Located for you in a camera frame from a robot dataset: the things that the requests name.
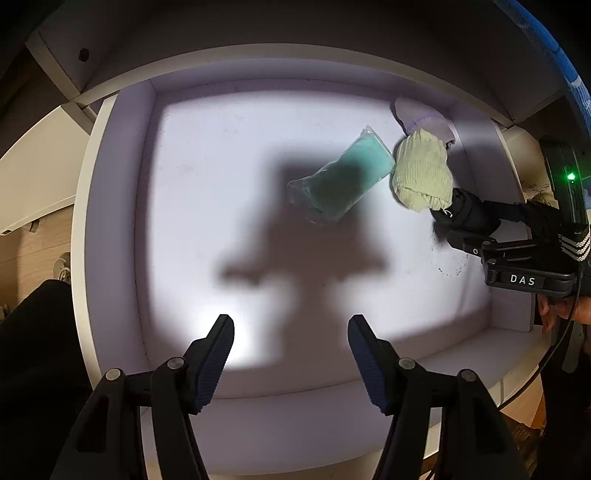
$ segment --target black cable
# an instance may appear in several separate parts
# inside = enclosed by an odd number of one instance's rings
[[[548,365],[548,363],[550,362],[550,359],[556,353],[556,350],[558,350],[558,347],[560,347],[560,344],[562,343],[562,341],[567,337],[567,334],[569,332],[572,332],[573,331],[573,324],[572,324],[571,320],[573,318],[574,310],[577,307],[577,303],[579,302],[579,297],[581,295],[581,282],[582,282],[582,278],[583,278],[583,264],[581,263],[579,265],[579,273],[577,275],[577,294],[576,294],[576,296],[574,298],[573,306],[570,309],[569,317],[567,318],[568,325],[564,329],[564,332],[563,332],[562,336],[560,337],[560,339],[558,340],[558,342],[556,342],[556,344],[554,345],[554,348],[546,356],[546,359],[544,360],[544,363],[538,366],[538,369],[535,371],[535,374],[533,374],[531,376],[531,378],[527,382],[525,382],[525,384],[523,385],[523,387],[521,387],[517,392],[515,392],[513,395],[511,395],[509,399],[505,400],[501,405],[499,405],[499,410],[502,410],[503,408],[505,408],[508,404],[510,404],[517,397],[519,397],[525,390],[528,389],[528,387],[534,382],[534,380],[536,378],[538,378],[538,376],[540,375],[541,371],[546,367],[546,365]]]

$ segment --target white storage box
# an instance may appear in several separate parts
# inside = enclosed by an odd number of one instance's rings
[[[522,201],[489,117],[362,57],[212,58],[108,97],[92,131],[72,232],[90,377],[155,368],[229,314],[232,352],[214,401],[193,418],[211,473],[299,470],[383,445],[391,419],[359,379],[346,343],[353,314],[427,369],[474,369],[497,402],[516,386],[503,387],[507,373],[543,353],[531,296],[485,286],[479,259],[438,239],[430,213],[401,206],[388,179],[334,226],[285,208],[287,182],[337,159],[366,125],[392,149],[404,137],[398,95],[451,120],[457,185]],[[527,230],[504,224],[498,235]]]

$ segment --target blue fabric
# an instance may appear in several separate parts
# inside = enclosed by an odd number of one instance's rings
[[[584,119],[587,134],[591,137],[591,98],[587,87],[581,80],[577,70],[560,48],[552,34],[527,11],[517,0],[493,0],[513,22],[523,30],[530,41],[542,50],[561,73],[567,83],[570,93],[579,107]]]

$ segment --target transparent plastic bag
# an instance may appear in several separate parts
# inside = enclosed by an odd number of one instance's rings
[[[311,222],[338,222],[393,168],[392,154],[367,126],[338,160],[309,177],[289,182],[288,201],[304,209]]]

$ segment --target person's leg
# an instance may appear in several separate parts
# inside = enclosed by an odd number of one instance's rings
[[[576,465],[591,456],[588,450],[591,422],[591,362],[581,352],[579,364],[571,374],[561,363],[550,362],[541,373],[546,407],[546,427],[538,450],[535,480],[591,478],[591,473],[575,475]]]
[[[47,280],[0,323],[1,478],[49,478],[91,392],[72,289]]]

